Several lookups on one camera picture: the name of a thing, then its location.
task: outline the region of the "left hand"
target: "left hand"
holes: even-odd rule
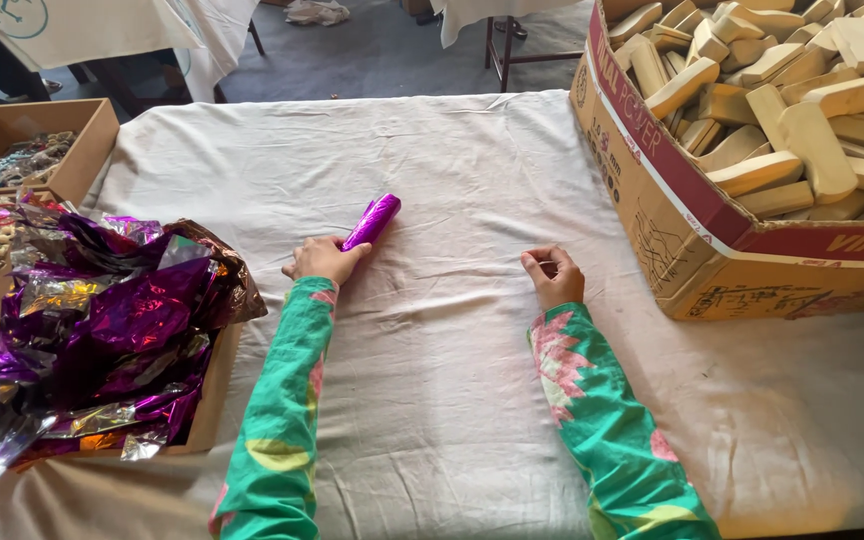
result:
[[[310,276],[327,278],[340,286],[353,274],[355,264],[372,251],[372,244],[359,244],[342,252],[345,242],[338,236],[306,238],[302,247],[292,251],[295,262],[282,266],[282,274],[293,281]]]

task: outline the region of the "purple foil roll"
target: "purple foil roll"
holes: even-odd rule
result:
[[[366,213],[348,234],[341,251],[349,251],[359,244],[376,243],[401,208],[402,201],[391,193],[382,195],[378,201],[369,202]]]

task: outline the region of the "white tablecloth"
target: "white tablecloth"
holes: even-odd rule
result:
[[[535,12],[578,4],[582,0],[431,0],[435,13],[442,13],[441,46],[459,38],[462,27],[486,18],[522,18]]]
[[[247,260],[219,444],[0,479],[0,540],[209,538],[205,523],[302,238],[401,213],[340,296],[316,490],[332,540],[588,539],[587,488],[525,342],[519,265],[558,241],[726,537],[864,528],[864,314],[676,323],[647,289],[567,93],[156,107],[122,126],[98,209],[196,219]]]
[[[238,66],[258,0],[0,0],[0,40],[31,71],[174,48],[195,101]]]

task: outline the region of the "green sleeve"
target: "green sleeve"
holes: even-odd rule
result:
[[[316,428],[339,287],[297,280],[248,400],[225,485],[208,522],[222,540],[312,540]]]
[[[559,305],[528,336],[561,440],[588,482],[596,540],[721,538],[589,310]]]

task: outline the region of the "hand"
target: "hand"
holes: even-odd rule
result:
[[[535,248],[522,252],[521,260],[535,284],[538,306],[543,312],[569,302],[582,303],[586,277],[566,250],[558,246]]]
[[[342,238],[338,236],[322,236],[306,238],[302,247],[292,251],[295,262],[282,266],[282,274],[297,280],[318,276],[328,278],[340,286],[353,274],[355,264],[372,251],[372,244],[359,244],[342,252]]]

